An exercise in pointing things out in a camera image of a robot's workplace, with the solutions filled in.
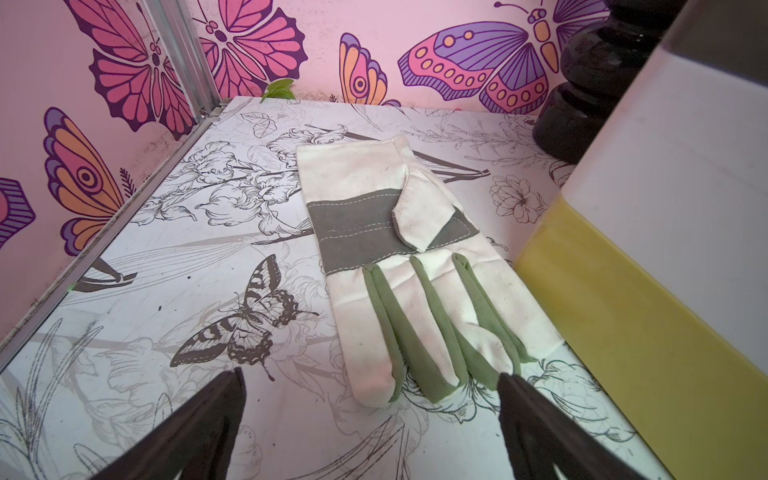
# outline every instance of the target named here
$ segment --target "work glove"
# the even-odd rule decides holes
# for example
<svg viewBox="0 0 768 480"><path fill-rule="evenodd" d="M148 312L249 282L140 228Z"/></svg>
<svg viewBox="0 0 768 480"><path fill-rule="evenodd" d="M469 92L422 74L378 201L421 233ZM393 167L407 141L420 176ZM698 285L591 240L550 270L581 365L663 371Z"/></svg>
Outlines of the work glove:
<svg viewBox="0 0 768 480"><path fill-rule="evenodd" d="M562 338L402 135L308 145L299 176L354 396L394 401L407 367L437 403L472 375L546 356Z"/></svg>

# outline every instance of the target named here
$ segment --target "stitching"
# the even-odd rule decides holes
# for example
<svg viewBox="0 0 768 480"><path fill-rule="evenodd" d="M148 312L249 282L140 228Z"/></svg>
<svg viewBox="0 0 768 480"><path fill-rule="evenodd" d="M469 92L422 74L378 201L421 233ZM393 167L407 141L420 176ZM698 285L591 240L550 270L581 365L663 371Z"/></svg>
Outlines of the stitching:
<svg viewBox="0 0 768 480"><path fill-rule="evenodd" d="M361 233L365 233L365 232L374 232L374 231L376 231L376 230L384 230L384 229L387 229L387 228L391 228L391 227L369 228L368 230L361 230L361 231L359 231L359 232L350 233L349 235L335 235L334 237L323 237L323 238L319 238L319 239L317 239L317 241L318 241L318 242L322 242L323 240L330 240L330 239L332 239L332 238L346 238L346 237L354 237L355 235L360 235Z"/></svg>
<svg viewBox="0 0 768 480"><path fill-rule="evenodd" d="M462 235L461 237L455 239L455 240L451 240L449 242L445 242L445 243L441 243L439 245L435 245L434 247L430 248L427 251L434 250L434 249L440 248L440 247L444 247L445 245L450 245L451 243L460 242L460 241L462 241L462 240L472 236L472 230L469 227L467 227L466 223L462 222L462 220L460 218L458 218L458 217L456 217L456 221L458 221L465 229L467 229L467 233L465 235ZM384 260L385 258L390 258L390 257L393 257L395 255L405 255L407 253L410 253L412 255L414 255L414 254L418 255L418 253L416 253L414 250L406 250L405 252L387 253L383 257L377 258L376 260L371 260L370 262L361 263L360 265L355 265L355 266L348 266L348 267L337 268L337 269L335 269L333 271L330 271L330 272L326 273L326 276L332 275L332 274L334 274L336 272L342 272L342 271L347 271L347 270L357 270L361 266L366 265L368 263L376 263L376 262L379 262L381 260Z"/></svg>
<svg viewBox="0 0 768 480"><path fill-rule="evenodd" d="M375 227L376 225L391 225L391 224L392 224L392 221L389 221L389 222L378 222L378 223L369 223L368 225L360 225L357 228L344 228L344 229L341 229L341 230L334 230L334 229L331 228L331 229L328 229L328 231L329 232L353 232L353 231L357 230L358 228Z"/></svg>
<svg viewBox="0 0 768 480"><path fill-rule="evenodd" d="M331 271L331 272L328 272L328 273L326 273L326 276L329 276L331 273L336 273L336 272L341 272L341 271L346 271L346 270L356 270L356 269L360 268L360 267L361 267L361 266L363 266L363 265L367 265L368 263L376 263L376 262L379 262L379 261L381 261L381 260L384 260L385 258L390 258L390 257L392 257L392 256L394 256L394 255L405 255L406 253L413 253L413 250L406 250L405 252L392 252L392 253L387 253L387 254L386 254L385 256L383 256L383 257L377 258L376 260L371 260L371 261L369 261L369 262L361 263L360 265L355 265L355 266L343 266L342 268L337 268L337 269L336 269L336 270L334 270L334 271Z"/></svg>
<svg viewBox="0 0 768 480"><path fill-rule="evenodd" d="M449 242L440 243L439 245L435 245L434 247L430 248L429 250L434 250L435 248L444 247L446 245L450 245L451 243L460 242L460 241L464 240L465 238L469 238L469 237L472 236L472 230L470 230L469 227L467 227L466 223L462 222L462 219L456 217L456 221L459 222L465 229L467 229L467 233L465 235L455 239L455 240L451 240Z"/></svg>
<svg viewBox="0 0 768 480"><path fill-rule="evenodd" d="M366 197L361 198L360 200L354 200L351 202L344 202L344 203L337 203L335 201L328 201L328 202L312 202L311 204L307 205L308 207L319 207L321 205L350 205L350 204L356 204L358 202L364 202L366 200L370 200L371 198L377 198L377 197L399 197L400 194L380 194L380 195L374 195L373 197Z"/></svg>

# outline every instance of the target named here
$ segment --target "black vase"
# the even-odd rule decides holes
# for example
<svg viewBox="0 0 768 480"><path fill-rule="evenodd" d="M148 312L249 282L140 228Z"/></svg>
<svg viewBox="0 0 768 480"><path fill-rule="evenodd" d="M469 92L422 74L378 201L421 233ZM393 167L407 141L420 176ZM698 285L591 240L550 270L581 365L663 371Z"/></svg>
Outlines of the black vase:
<svg viewBox="0 0 768 480"><path fill-rule="evenodd" d="M565 45L568 80L550 92L533 130L548 154L576 164L645 65L685 0L606 0L611 15Z"/></svg>

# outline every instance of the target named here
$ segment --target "gray leather palm patch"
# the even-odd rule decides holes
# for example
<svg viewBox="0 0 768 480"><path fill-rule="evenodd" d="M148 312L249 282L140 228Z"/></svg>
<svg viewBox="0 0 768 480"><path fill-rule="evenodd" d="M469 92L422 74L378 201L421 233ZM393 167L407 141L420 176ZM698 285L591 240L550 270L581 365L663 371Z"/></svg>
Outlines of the gray leather palm patch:
<svg viewBox="0 0 768 480"><path fill-rule="evenodd" d="M401 190L378 190L346 200L306 205L320 245L326 275L354 270L396 254L416 253L397 236L392 221ZM478 233L460 211L440 230L427 250L443 247Z"/></svg>

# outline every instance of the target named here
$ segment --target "butterfly wing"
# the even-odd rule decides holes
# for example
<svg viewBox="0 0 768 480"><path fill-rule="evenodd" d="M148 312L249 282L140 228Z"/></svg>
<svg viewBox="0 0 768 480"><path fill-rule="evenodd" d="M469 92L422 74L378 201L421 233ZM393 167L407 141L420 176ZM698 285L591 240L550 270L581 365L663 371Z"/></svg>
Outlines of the butterfly wing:
<svg viewBox="0 0 768 480"><path fill-rule="evenodd" d="M269 293L259 302L249 303L248 307L261 320L272 326L285 326L299 315L299 303L287 290Z"/></svg>
<svg viewBox="0 0 768 480"><path fill-rule="evenodd" d="M170 130L174 140L178 140L182 135L189 134L192 131L194 119L192 118L190 106L187 103L187 97L184 96L179 86L176 71L167 58L163 62L163 69L164 72L160 73L163 98L160 123Z"/></svg>
<svg viewBox="0 0 768 480"><path fill-rule="evenodd" d="M248 328L248 321L241 315L226 316L195 333L176 351L170 366L186 363L208 362L218 357L229 345L235 332Z"/></svg>
<svg viewBox="0 0 768 480"><path fill-rule="evenodd" d="M214 73L214 81L222 98L259 97L266 87L265 82L251 75L227 49L221 52L221 65Z"/></svg>
<svg viewBox="0 0 768 480"><path fill-rule="evenodd" d="M339 45L339 78L342 96L348 104L381 104L386 95L386 74L360 46L355 35L345 33Z"/></svg>
<svg viewBox="0 0 768 480"><path fill-rule="evenodd" d="M0 248L35 220L35 212L16 180L0 178Z"/></svg>
<svg viewBox="0 0 768 480"><path fill-rule="evenodd" d="M250 322L247 329L235 330L227 347L227 355L238 363L263 365L272 349L271 337L272 333Z"/></svg>
<svg viewBox="0 0 768 480"><path fill-rule="evenodd" d="M296 19L286 16L280 8L264 25L234 37L233 42L261 65L271 81L298 78L299 65L307 59L304 34L296 28Z"/></svg>
<svg viewBox="0 0 768 480"><path fill-rule="evenodd" d="M494 113L527 114L544 103L547 75L533 45L515 53L480 92L480 102Z"/></svg>
<svg viewBox="0 0 768 480"><path fill-rule="evenodd" d="M232 33L250 30L272 11L272 0L219 0L224 27Z"/></svg>
<svg viewBox="0 0 768 480"><path fill-rule="evenodd" d="M280 268L277 266L277 256L275 254L269 255L257 265L251 274L250 280L248 280L248 287L245 290L243 305L252 310L252 305L275 291L277 286L280 285L280 280L281 275Z"/></svg>
<svg viewBox="0 0 768 480"><path fill-rule="evenodd" d="M216 65L219 63L219 45L215 41L199 37L200 45L203 47L205 60L208 63L210 71L216 71Z"/></svg>
<svg viewBox="0 0 768 480"><path fill-rule="evenodd" d="M426 85L443 100L471 97L528 33L504 22L476 22L439 31L398 61L402 82Z"/></svg>
<svg viewBox="0 0 768 480"><path fill-rule="evenodd" d="M64 0L80 30L110 55L140 63L147 49L117 0Z"/></svg>
<svg viewBox="0 0 768 480"><path fill-rule="evenodd" d="M110 114L125 119L133 131L154 121L149 55L125 10L117 0L65 2L83 33L93 38L101 50L123 60L94 50L90 69L96 79L95 90L107 101Z"/></svg>
<svg viewBox="0 0 768 480"><path fill-rule="evenodd" d="M122 207L123 197L101 155L64 112L49 108L45 128L48 189L64 208L87 217L70 220L61 229L67 253L77 255Z"/></svg>
<svg viewBox="0 0 768 480"><path fill-rule="evenodd" d="M153 74L150 65L130 65L94 50L90 69L96 78L95 90L107 101L112 117L125 119L133 131L155 120L151 105L157 92L152 91L153 98L150 97Z"/></svg>
<svg viewBox="0 0 768 480"><path fill-rule="evenodd" d="M608 12L603 0L558 0L554 6L552 20L555 23L563 23L601 12Z"/></svg>

